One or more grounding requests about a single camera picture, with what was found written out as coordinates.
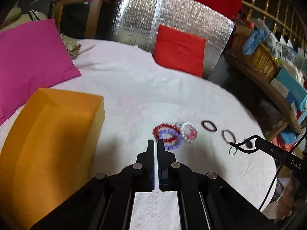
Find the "person's right hand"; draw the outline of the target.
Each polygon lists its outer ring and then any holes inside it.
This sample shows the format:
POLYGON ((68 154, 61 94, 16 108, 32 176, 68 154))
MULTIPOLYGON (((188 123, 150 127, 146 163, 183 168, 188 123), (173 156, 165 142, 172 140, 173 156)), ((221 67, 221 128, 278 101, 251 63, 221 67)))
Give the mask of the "person's right hand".
POLYGON ((276 209, 276 219, 282 220, 291 215, 294 208, 298 208, 305 203, 305 199, 294 200, 292 190, 294 189, 294 180, 290 178, 285 186, 281 197, 278 200, 276 209))

